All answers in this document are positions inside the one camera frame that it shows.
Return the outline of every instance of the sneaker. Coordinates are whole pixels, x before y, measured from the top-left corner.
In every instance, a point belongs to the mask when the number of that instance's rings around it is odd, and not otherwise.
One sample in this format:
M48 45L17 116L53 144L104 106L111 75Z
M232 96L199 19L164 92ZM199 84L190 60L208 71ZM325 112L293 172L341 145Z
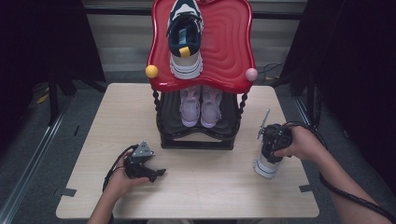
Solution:
M186 127L194 126L200 116L201 86L192 86L180 91L180 116L181 122Z
M195 0L176 0L168 21L170 68L180 79L192 79L202 72L201 35L204 21Z
M221 119L220 102L222 91L204 86L202 97L201 124L206 128L213 128Z

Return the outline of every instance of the yellow ball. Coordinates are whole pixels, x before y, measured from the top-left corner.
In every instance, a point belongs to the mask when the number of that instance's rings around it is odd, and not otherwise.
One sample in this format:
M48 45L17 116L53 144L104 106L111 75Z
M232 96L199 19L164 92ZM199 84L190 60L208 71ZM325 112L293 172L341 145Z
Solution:
M158 76L158 68L155 65L149 65L146 67L146 76L149 78L155 78Z

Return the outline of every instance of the person's right hand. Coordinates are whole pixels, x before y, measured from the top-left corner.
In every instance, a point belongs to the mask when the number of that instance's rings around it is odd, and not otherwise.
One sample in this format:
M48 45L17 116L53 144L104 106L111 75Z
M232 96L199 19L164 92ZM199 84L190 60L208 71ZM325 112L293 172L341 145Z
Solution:
M274 152L278 157L295 156L301 160L318 161L321 152L326 151L319 140L304 127L292 127L292 142L287 148Z

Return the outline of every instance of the pink ball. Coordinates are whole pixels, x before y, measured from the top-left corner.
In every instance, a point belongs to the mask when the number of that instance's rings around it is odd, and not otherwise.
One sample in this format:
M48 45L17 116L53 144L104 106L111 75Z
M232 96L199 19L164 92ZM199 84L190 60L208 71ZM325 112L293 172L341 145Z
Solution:
M257 70L255 68L249 68L245 73L245 76L247 77L247 80L249 80L249 81L256 80L258 75L259 75L259 73L257 72Z

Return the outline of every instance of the forearm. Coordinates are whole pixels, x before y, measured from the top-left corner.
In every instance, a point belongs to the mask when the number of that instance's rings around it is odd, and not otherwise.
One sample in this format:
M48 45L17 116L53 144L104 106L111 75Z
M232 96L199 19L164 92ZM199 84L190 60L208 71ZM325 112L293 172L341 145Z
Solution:
M323 150L318 154L316 164L323 178L332 186L376 204L375 200L345 172L327 150ZM382 217L363 205L352 202L332 191L330 191L330 194L337 213L343 223L390 223L385 217Z
M107 224L111 218L111 213L117 202L117 197L110 195L108 192L104 192L99 199L98 204L93 210L89 224Z

